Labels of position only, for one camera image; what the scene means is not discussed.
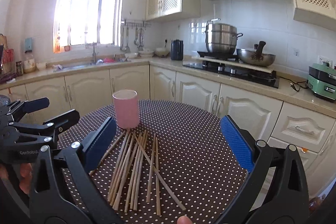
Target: round table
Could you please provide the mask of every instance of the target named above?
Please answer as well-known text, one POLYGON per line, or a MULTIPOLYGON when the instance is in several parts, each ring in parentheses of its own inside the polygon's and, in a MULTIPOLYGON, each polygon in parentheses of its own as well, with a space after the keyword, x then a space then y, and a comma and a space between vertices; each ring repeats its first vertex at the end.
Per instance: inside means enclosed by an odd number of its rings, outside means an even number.
MULTIPOLYGON (((139 101, 140 125, 132 132, 149 132, 146 152, 151 155, 154 133, 159 140, 160 174, 178 199, 187 208, 182 211, 160 184, 161 213, 156 215, 155 175, 151 202, 146 203, 149 164, 144 158, 138 198, 138 211, 123 212, 128 189, 124 186, 118 214, 129 224, 176 223, 187 215, 194 223, 212 223, 228 207, 241 187, 245 169, 240 167, 226 143, 219 118, 198 107, 171 101, 139 101)), ((64 148, 82 140, 90 131, 97 130, 105 119, 115 118, 113 105, 100 108, 83 116, 77 125, 66 131, 59 140, 64 148)), ((122 129, 118 128, 116 137, 122 129)), ((100 193, 107 199, 110 180, 122 142, 100 165, 92 176, 100 193)), ((65 170, 67 184, 75 203, 85 208, 65 170)))

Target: white bowl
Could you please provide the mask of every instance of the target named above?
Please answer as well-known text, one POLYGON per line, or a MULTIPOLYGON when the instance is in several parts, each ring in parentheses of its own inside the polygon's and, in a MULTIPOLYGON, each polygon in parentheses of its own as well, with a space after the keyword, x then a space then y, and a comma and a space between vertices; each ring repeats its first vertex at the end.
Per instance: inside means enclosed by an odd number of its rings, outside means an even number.
POLYGON ((38 70, 44 70, 47 67, 47 63, 46 62, 36 63, 36 67, 38 70))
POLYGON ((143 51, 140 51, 139 54, 141 57, 149 58, 154 55, 154 51, 150 49, 143 49, 143 51))
POLYGON ((138 53, 137 52, 130 52, 130 53, 125 54, 125 57, 128 58, 128 59, 134 59, 134 58, 138 57, 138 53))
POLYGON ((167 48, 156 48, 154 53, 159 57, 166 57, 169 54, 170 50, 167 48))

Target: gas stove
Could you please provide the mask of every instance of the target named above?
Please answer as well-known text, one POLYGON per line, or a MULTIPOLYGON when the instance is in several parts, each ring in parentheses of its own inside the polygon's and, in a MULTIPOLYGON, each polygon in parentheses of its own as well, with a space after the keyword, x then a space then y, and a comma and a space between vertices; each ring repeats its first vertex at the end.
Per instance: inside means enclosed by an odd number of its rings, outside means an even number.
POLYGON ((227 75, 276 89, 279 88, 279 78, 274 70, 239 63, 239 59, 235 55, 214 54, 215 57, 213 57, 208 52, 199 52, 199 55, 200 58, 197 59, 202 60, 202 63, 189 63, 183 66, 227 75))

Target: green electric cooker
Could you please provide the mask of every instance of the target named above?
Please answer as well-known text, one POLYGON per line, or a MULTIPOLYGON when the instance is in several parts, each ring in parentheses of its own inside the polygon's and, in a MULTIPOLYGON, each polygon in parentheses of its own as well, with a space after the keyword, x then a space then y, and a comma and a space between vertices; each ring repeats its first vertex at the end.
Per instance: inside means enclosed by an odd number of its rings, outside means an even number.
POLYGON ((309 67, 307 78, 308 87, 318 98, 335 102, 336 100, 336 70, 324 65, 314 63, 309 67))

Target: beige countertop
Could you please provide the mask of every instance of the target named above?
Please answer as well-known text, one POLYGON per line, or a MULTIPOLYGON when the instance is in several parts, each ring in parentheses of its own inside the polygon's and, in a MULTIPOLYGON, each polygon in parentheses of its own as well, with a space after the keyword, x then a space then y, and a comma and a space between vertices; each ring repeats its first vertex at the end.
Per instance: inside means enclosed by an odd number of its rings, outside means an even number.
POLYGON ((151 66, 170 69, 188 75, 201 77, 214 82, 223 83, 225 85, 234 86, 243 90, 255 92, 336 118, 336 103, 327 102, 325 100, 315 97, 311 90, 301 89, 299 92, 296 92, 291 88, 290 82, 288 80, 280 79, 279 88, 275 89, 272 87, 256 84, 230 76, 183 67, 183 63, 190 63, 190 61, 172 61, 169 58, 140 58, 132 60, 131 62, 108 63, 80 69, 60 70, 56 72, 54 72, 53 69, 46 69, 17 77, 16 82, 14 83, 0 85, 0 90, 66 75, 92 72, 110 68, 123 68, 150 64, 151 66))

